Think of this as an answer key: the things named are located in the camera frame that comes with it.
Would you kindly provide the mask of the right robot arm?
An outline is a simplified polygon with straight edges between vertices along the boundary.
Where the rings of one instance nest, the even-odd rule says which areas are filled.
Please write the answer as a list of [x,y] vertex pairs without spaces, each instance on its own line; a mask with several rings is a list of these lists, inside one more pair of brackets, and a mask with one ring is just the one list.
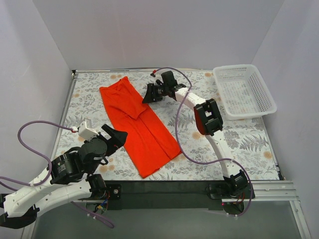
[[222,169],[226,186],[226,194],[230,197],[239,196],[241,199],[253,199],[253,186],[251,179],[244,167],[234,159],[228,147],[223,133],[223,119],[217,102],[214,99],[206,100],[191,92],[192,84],[187,87],[179,84],[172,72],[173,68],[161,73],[161,79],[147,84],[147,91],[143,98],[144,104],[162,101],[164,97],[170,97],[179,102],[175,117],[175,137],[179,142],[178,118],[182,106],[193,110],[198,132],[205,136],[211,144],[217,159],[210,162],[198,162],[186,158],[199,165],[219,163]]

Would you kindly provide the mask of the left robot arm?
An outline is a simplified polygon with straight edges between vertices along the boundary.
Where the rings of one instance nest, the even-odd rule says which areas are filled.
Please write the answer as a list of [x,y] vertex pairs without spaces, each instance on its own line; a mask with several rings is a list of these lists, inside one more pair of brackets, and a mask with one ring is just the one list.
[[72,147],[54,160],[31,182],[11,194],[1,194],[1,227],[21,229],[32,224],[44,213],[79,199],[108,198],[110,191],[100,174],[99,165],[108,164],[107,157],[125,145],[127,132],[115,130],[104,124],[102,130],[87,126],[68,128],[84,139],[80,147]]

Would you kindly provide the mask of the orange t shirt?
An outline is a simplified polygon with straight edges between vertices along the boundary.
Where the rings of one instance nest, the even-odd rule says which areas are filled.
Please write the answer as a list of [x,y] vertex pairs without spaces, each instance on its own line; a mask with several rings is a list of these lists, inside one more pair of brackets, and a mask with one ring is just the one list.
[[114,129],[128,134],[124,148],[142,178],[180,155],[176,139],[150,106],[142,103],[128,77],[99,91]]

